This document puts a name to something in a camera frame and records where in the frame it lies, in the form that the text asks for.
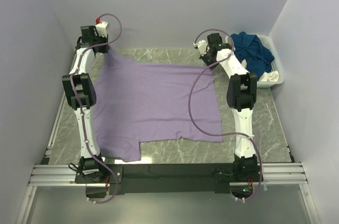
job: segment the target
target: cable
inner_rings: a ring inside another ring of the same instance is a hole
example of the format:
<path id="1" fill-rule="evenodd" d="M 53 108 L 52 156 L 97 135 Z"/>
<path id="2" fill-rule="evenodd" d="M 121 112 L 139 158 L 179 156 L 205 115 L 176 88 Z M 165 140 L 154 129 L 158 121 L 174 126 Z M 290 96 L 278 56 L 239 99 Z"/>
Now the cable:
<path id="1" fill-rule="evenodd" d="M 109 42 L 107 42 L 107 43 L 96 44 L 96 45 L 92 45 L 92 46 L 86 48 L 86 49 L 80 54 L 80 56 L 79 56 L 79 61 L 78 61 L 78 64 L 77 64 L 77 66 L 76 66 L 76 70 L 75 70 L 73 73 L 70 74 L 70 83 L 71 83 L 71 85 L 72 85 L 72 90 L 73 90 L 74 95 L 75 95 L 76 99 L 78 100 L 78 103 L 79 103 L 79 106 L 80 106 L 80 114 L 81 114 L 81 121 L 82 121 L 82 124 L 83 124 L 83 133 L 84 133 L 84 137 L 85 137 L 86 149 L 87 149 L 87 151 L 89 152 L 90 156 L 91 156 L 96 162 L 98 162 L 98 163 L 101 164 L 103 167 L 105 167 L 105 168 L 113 175 L 114 180 L 115 180 L 115 190 L 114 190 L 112 196 L 110 196 L 108 199 L 103 200 L 103 201 L 95 201 L 95 200 L 93 200 L 93 199 L 88 199 L 88 200 L 90 200 L 91 202 L 96 203 L 96 204 L 107 203 L 107 202 L 111 201 L 111 200 L 115 197 L 115 195 L 116 195 L 117 192 L 118 192 L 118 178 L 117 178 L 117 175 L 113 172 L 113 170 L 112 170 L 109 166 L 107 166 L 104 162 L 102 162 L 101 160 L 99 160 L 97 157 L 94 156 L 94 154 L 92 153 L 92 151 L 91 151 L 91 149 L 90 149 L 90 145 L 89 145 L 89 141 L 88 141 L 87 133 L 86 133 L 86 126 L 85 126 L 85 118 L 84 118 L 84 112 L 83 112 L 83 105 L 82 105 L 82 103 L 81 103 L 80 96 L 78 95 L 78 92 L 77 92 L 77 90 L 76 90 L 76 88 L 75 88 L 74 81 L 73 81 L 73 76 L 76 75 L 76 74 L 79 72 L 79 68 L 80 68 L 80 64 L 81 64 L 81 62 L 82 62 L 83 56 L 84 56 L 84 54 L 85 54 L 88 50 L 90 50 L 90 49 L 92 49 L 92 48 L 95 48 L 95 47 L 100 47 L 100 46 L 112 44 L 113 42 L 115 42 L 115 41 L 120 37 L 121 32 L 122 32 L 122 25 L 121 25 L 121 22 L 120 22 L 120 20 L 118 19 L 118 17 L 115 16 L 115 15 L 113 15 L 113 14 L 106 13 L 106 14 L 102 14 L 101 16 L 99 16 L 98 19 L 100 19 L 100 18 L 103 17 L 103 16 L 112 16 L 112 17 L 114 17 L 114 18 L 118 21 L 119 26 L 120 26 L 120 32 L 119 32 L 118 36 L 117 36 L 114 40 L 109 41 Z"/>
<path id="2" fill-rule="evenodd" d="M 258 159 L 259 159 L 259 164 L 260 164 L 260 177 L 259 177 L 259 183 L 258 183 L 258 186 L 256 188 L 255 191 L 253 191 L 253 194 L 251 196 L 249 196 L 248 198 L 245 199 L 245 201 L 251 199 L 258 191 L 259 191 L 259 188 L 260 188 L 260 185 L 261 185 L 261 180 L 263 178 L 263 163 L 262 163 L 262 160 L 261 160 L 261 156 L 260 156 L 260 152 L 257 148 L 257 146 L 255 145 L 255 142 L 253 141 L 253 138 L 245 133 L 242 133 L 242 132 L 227 132 L 227 133 L 222 133 L 222 134 L 213 134 L 213 133 L 209 133 L 209 132 L 206 132 L 204 131 L 203 129 L 201 129 L 197 123 L 195 122 L 193 116 L 192 116 L 192 111 L 191 111 L 191 97 L 192 97 L 192 93 L 193 93 L 193 90 L 194 90 L 194 87 L 195 85 L 197 84 L 197 81 L 199 80 L 199 78 L 202 76 L 202 74 L 208 70 L 209 68 L 215 66 L 215 65 L 218 65 L 219 63 L 223 62 L 223 61 L 226 61 L 230 58 L 230 56 L 232 55 L 233 53 L 233 49 L 234 49 L 234 42 L 233 42 L 233 39 L 232 37 L 225 31 L 222 31 L 222 30 L 218 30 L 218 29 L 208 29 L 208 30 L 205 30 L 203 32 L 201 32 L 198 37 L 195 39 L 194 43 L 197 42 L 198 38 L 205 32 L 207 31 L 219 31 L 219 32 L 222 32 L 224 34 L 226 34 L 230 39 L 231 39 L 231 54 L 229 54 L 225 59 L 222 59 L 220 61 L 216 61 L 214 62 L 213 64 L 207 66 L 198 76 L 197 78 L 195 79 L 193 85 L 192 85 L 192 88 L 191 88 L 191 91 L 190 91 L 190 94 L 189 94 L 189 102 L 188 102 L 188 107 L 189 107 L 189 115 L 190 115 L 190 118 L 191 118 L 191 121 L 193 122 L 194 126 L 199 130 L 201 131 L 202 133 L 206 134 L 206 135 L 209 135 L 209 136 L 212 136 L 212 137 L 222 137 L 222 136 L 231 136 L 231 135 L 240 135 L 240 136 L 244 136 L 246 138 L 248 138 L 251 143 L 253 144 L 253 148 L 256 152 L 256 154 L 258 155 Z"/>

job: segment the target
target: table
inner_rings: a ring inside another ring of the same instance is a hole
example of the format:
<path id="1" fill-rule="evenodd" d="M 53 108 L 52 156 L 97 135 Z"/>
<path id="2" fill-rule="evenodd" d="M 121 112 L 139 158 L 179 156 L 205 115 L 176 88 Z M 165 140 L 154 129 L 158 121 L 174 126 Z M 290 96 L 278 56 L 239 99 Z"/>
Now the table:
<path id="1" fill-rule="evenodd" d="M 162 62 L 204 66 L 195 49 L 120 49 L 122 56 L 132 56 L 138 62 Z M 90 71 L 95 83 L 103 64 L 103 54 L 96 57 Z M 231 109 L 226 102 L 228 76 L 221 66 L 213 70 L 217 99 L 222 119 L 222 131 L 235 131 Z M 62 100 L 58 126 L 52 139 L 53 150 L 50 165 L 78 163 L 81 143 L 74 111 Z M 284 137 L 271 90 L 258 89 L 253 112 L 254 141 L 258 146 L 263 162 L 291 162 L 290 151 Z M 140 144 L 141 163 L 230 163 L 234 161 L 235 136 L 224 137 L 222 143 L 192 141 L 188 139 L 145 142 Z M 106 158 L 105 162 L 120 162 Z"/>

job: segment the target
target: glass panel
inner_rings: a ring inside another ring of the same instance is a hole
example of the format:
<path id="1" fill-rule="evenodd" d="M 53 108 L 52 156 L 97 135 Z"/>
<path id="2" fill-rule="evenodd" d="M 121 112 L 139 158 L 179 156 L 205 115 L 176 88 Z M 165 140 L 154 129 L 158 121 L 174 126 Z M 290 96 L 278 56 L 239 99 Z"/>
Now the glass panel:
<path id="1" fill-rule="evenodd" d="M 310 223 L 298 185 L 271 185 L 247 201 L 213 192 L 118 195 L 86 201 L 84 187 L 39 187 L 28 223 Z"/>

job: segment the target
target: purple cloth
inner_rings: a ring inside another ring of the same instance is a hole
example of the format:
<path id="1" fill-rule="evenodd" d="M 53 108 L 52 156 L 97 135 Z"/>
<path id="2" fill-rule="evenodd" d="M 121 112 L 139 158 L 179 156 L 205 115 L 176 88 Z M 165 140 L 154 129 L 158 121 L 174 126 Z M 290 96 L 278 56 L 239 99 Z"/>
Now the purple cloth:
<path id="1" fill-rule="evenodd" d="M 201 70 L 200 66 L 135 62 L 111 48 L 94 85 L 94 124 L 102 156 L 125 162 L 140 160 L 140 142 L 181 137 L 222 142 L 222 137 L 200 132 L 188 114 L 189 92 Z M 202 129 L 221 133 L 210 70 L 198 81 L 191 104 Z"/>

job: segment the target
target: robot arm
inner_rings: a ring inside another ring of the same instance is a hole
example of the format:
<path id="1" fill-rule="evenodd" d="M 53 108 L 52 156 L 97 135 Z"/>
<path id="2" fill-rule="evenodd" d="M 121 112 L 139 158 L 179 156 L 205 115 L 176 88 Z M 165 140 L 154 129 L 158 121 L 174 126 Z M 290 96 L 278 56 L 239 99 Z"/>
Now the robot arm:
<path id="1" fill-rule="evenodd" d="M 232 110 L 236 132 L 252 135 L 252 114 L 256 102 L 256 75 L 249 73 L 238 61 L 229 44 L 222 42 L 218 33 L 208 37 L 208 43 L 204 40 L 197 43 L 202 59 L 207 65 L 221 61 L 228 56 L 227 60 L 220 64 L 230 78 L 227 103 Z M 251 141 L 241 135 L 236 136 L 235 162 L 244 171 L 250 172 L 257 169 L 256 153 Z"/>
<path id="2" fill-rule="evenodd" d="M 81 27 L 82 36 L 78 39 L 74 66 L 68 75 L 63 76 L 63 86 L 67 103 L 74 109 L 81 139 L 81 158 L 78 165 L 78 173 L 83 173 L 84 175 L 94 173 L 96 176 L 103 175 L 101 172 L 103 171 L 102 167 L 94 161 L 86 147 L 87 139 L 91 153 L 101 159 L 100 149 L 95 136 L 93 117 L 91 115 L 91 107 L 96 103 L 96 94 L 88 72 L 94 63 L 96 54 L 98 52 L 107 52 L 109 46 L 102 45 L 88 50 L 87 48 L 96 44 L 107 43 L 107 27 L 107 22 L 98 22 L 96 26 Z M 82 109 L 72 88 L 71 75 L 73 76 L 73 83 L 81 100 Z"/>

